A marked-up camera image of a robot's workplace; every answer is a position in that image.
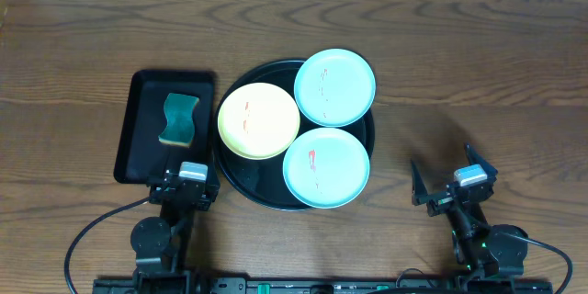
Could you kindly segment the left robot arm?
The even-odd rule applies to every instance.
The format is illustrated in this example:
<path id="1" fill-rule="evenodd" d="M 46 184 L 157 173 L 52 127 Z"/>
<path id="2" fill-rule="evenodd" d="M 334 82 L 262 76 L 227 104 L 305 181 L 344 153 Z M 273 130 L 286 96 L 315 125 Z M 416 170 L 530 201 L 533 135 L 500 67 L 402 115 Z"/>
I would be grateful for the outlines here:
<path id="1" fill-rule="evenodd" d="M 161 207 L 160 215 L 139 221 L 130 235 L 136 254 L 133 274 L 138 294 L 194 294 L 208 288 L 196 271 L 186 266 L 194 216 L 207 211 L 218 196 L 214 171 L 201 178 L 167 173 L 150 184 L 148 201 Z"/>

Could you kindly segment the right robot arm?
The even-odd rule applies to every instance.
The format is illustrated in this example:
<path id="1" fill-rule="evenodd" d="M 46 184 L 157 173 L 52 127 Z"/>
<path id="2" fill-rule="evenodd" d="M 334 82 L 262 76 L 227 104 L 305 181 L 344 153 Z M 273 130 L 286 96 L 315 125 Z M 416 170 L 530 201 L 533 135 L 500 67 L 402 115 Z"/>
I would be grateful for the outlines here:
<path id="1" fill-rule="evenodd" d="M 464 146 L 469 165 L 454 172 L 445 189 L 429 193 L 416 163 L 411 163 L 412 203 L 425 205 L 429 216 L 445 215 L 452 229 L 454 254 L 467 268 L 453 280 L 462 291 L 515 292 L 515 278 L 524 273 L 528 247 L 518 235 L 526 233 L 514 225 L 491 225 L 481 203 L 493 195 L 498 171 L 469 144 Z"/>

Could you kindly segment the green yellow scrub sponge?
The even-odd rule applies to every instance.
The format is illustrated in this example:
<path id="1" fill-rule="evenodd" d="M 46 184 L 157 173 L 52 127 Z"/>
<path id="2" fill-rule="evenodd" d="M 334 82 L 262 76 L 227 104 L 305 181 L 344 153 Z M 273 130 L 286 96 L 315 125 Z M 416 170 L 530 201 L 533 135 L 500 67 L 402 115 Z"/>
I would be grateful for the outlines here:
<path id="1" fill-rule="evenodd" d="M 164 101 L 166 125 L 158 140 L 165 145 L 188 148 L 195 136 L 193 113 L 198 105 L 196 96 L 170 93 Z"/>

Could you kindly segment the yellow plate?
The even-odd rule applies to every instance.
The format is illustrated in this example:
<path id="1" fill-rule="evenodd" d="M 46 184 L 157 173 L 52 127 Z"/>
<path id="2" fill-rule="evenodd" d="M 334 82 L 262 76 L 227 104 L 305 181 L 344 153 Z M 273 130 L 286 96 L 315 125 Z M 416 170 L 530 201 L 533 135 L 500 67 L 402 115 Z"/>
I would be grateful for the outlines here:
<path id="1" fill-rule="evenodd" d="M 251 83 L 229 93 L 217 119 L 220 139 L 233 153 L 265 160 L 284 152 L 298 136 L 300 112 L 277 85 Z"/>

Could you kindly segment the light blue plate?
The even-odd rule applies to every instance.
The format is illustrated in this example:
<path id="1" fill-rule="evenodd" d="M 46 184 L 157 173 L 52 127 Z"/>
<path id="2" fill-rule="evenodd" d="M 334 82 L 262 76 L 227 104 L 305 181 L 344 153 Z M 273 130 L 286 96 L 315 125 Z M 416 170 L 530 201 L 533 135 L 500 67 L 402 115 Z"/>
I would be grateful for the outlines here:
<path id="1" fill-rule="evenodd" d="M 288 147 L 282 173 L 297 200 L 316 209 L 334 209 L 363 191 L 370 160 L 366 148 L 352 134 L 319 128 L 303 133 Z"/>
<path id="2" fill-rule="evenodd" d="M 299 68 L 294 97 L 300 112 L 324 127 L 343 127 L 361 119 L 376 95 L 376 77 L 355 52 L 329 49 L 313 54 Z"/>

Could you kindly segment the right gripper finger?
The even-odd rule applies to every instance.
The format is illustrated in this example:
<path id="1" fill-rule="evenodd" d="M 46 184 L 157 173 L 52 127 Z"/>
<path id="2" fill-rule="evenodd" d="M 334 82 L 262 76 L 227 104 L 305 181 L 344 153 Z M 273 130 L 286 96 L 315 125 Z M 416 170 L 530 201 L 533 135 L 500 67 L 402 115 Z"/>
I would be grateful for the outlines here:
<path id="1" fill-rule="evenodd" d="M 488 177 L 496 177 L 498 174 L 497 169 L 483 159 L 469 143 L 464 144 L 464 150 L 470 165 L 477 164 Z"/>
<path id="2" fill-rule="evenodd" d="M 411 161 L 413 179 L 412 204 L 419 206 L 427 202 L 428 191 L 414 161 Z"/>

